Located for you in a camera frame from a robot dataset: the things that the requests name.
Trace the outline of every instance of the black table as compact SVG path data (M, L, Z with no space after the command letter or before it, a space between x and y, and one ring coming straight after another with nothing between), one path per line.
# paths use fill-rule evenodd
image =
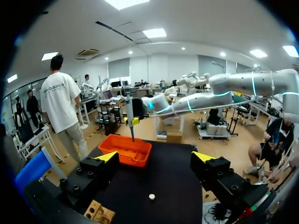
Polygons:
M110 186L95 200L116 212L114 224L200 224L202 189L190 168L191 145L149 141L147 165L121 164ZM101 155L95 148L90 157ZM156 196L154 201L149 194Z

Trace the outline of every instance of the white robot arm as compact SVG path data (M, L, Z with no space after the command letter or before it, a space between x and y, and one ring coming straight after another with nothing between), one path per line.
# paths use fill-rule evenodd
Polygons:
M209 83L212 92L195 93L179 99L172 105L168 104L164 95L153 98L143 97L141 100L148 110L156 111L161 118L165 119L194 112L196 109L232 104L230 91L269 97L282 93L284 117L293 123L299 123L299 76L293 69L220 74L208 80L199 80Z
M209 73L206 73L201 77L198 77L196 75L196 72L193 71L187 75L183 75L182 79L176 81L176 85L178 85L178 86L186 85L187 89L191 89L191 88L195 88L200 85L208 84L208 80L210 77L211 76Z
M98 96L100 93L96 90L96 88L90 84L87 83L82 83L81 84L81 89L86 90L88 89L90 92L92 92L94 95Z
M206 85L208 84L210 77L209 73L205 73L203 76L198 77L196 72L193 71L189 74L183 75L180 80L173 80L172 82L174 86L165 90L164 95L169 96L171 93L177 93L178 90L176 86L186 85L187 89L190 90L201 85Z

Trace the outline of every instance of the wooden block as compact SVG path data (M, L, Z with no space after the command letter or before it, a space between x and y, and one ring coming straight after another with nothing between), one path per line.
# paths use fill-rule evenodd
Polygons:
M115 212L103 207L100 203L93 200L84 216L101 224L111 224Z
M181 143L182 132L180 131L167 131L166 142Z

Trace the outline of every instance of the ceiling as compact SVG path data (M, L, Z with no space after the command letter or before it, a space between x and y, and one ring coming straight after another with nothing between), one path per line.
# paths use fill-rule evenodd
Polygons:
M7 84L6 93L46 77L50 61L41 58L50 52L62 53L68 68L82 63L75 57L90 48L100 51L100 56L87 62L93 64L106 63L105 57L117 60L154 53L220 57L221 51L226 52L226 59L250 67L258 63L279 70L296 62L282 48L294 45L293 36L253 0L150 0L121 11L104 0L58 0L47 10L16 43L19 51L7 77L18 74L18 79ZM141 31L153 28L164 28L167 37L150 42ZM268 57L255 58L249 53L253 49L263 50Z

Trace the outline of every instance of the khaki pants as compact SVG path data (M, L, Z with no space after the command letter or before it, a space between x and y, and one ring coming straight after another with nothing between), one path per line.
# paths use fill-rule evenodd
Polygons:
M75 161L80 162L87 156L87 143L79 123L76 123L64 131L59 132L58 137L70 156ZM73 140L78 145L80 154L77 153L73 144Z

